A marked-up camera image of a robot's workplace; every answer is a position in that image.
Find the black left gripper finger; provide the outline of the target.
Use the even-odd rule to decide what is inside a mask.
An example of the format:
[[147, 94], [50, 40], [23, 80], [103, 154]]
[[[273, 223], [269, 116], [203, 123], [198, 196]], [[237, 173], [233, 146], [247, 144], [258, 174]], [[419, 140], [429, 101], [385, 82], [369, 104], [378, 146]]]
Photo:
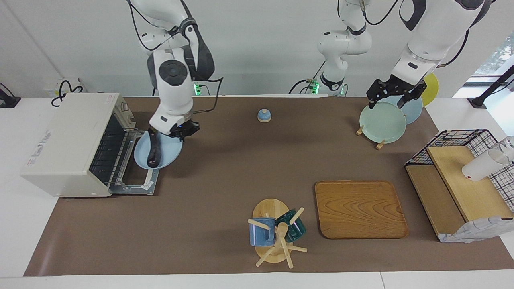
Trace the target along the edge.
[[397, 102], [398, 108], [400, 108], [400, 109], [403, 108], [403, 106], [411, 100], [419, 99], [421, 97], [421, 95], [423, 94], [423, 92], [425, 91], [425, 89], [426, 89], [426, 82], [420, 81], [419, 84], [417, 84], [417, 86], [415, 86], [413, 89], [405, 90], [404, 94], [402, 95], [400, 100], [398, 100], [398, 102]]
[[375, 80], [367, 90], [367, 98], [369, 101], [368, 107], [373, 109], [376, 103], [380, 100], [381, 93], [383, 92], [383, 82]]

